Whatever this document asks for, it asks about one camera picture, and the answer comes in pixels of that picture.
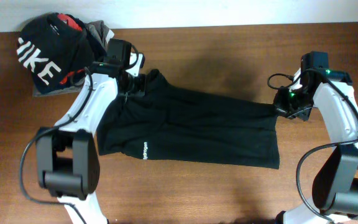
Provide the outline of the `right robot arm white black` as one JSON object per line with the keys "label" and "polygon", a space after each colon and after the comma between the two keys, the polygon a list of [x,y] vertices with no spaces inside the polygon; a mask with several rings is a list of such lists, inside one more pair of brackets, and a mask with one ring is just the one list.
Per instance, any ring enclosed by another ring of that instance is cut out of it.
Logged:
{"label": "right robot arm white black", "polygon": [[[353,81],[345,71],[329,66],[326,52],[301,57],[291,83],[277,88],[275,110],[287,119],[307,121],[312,109],[321,113],[330,142],[306,152],[296,167],[301,205],[280,212],[275,223],[344,223],[358,220],[358,106]],[[314,178],[312,196],[301,189],[301,167],[307,157],[322,149],[332,153]]]}

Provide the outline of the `black t-shirt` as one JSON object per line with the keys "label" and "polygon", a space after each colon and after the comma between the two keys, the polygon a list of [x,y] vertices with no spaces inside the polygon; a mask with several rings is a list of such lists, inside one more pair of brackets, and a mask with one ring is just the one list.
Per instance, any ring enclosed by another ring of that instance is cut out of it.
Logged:
{"label": "black t-shirt", "polygon": [[179,88],[153,69],[143,97],[108,106],[96,137],[100,155],[278,169],[276,122],[271,104]]}

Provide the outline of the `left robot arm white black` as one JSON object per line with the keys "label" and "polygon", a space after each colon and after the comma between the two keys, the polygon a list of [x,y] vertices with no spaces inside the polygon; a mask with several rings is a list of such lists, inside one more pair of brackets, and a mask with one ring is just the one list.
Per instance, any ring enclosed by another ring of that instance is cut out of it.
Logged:
{"label": "left robot arm white black", "polygon": [[111,39],[105,56],[85,68],[82,89],[51,128],[33,142],[41,188],[56,198],[73,223],[108,223],[96,195],[100,164],[94,135],[108,106],[120,96],[143,96],[144,55],[125,40]]}

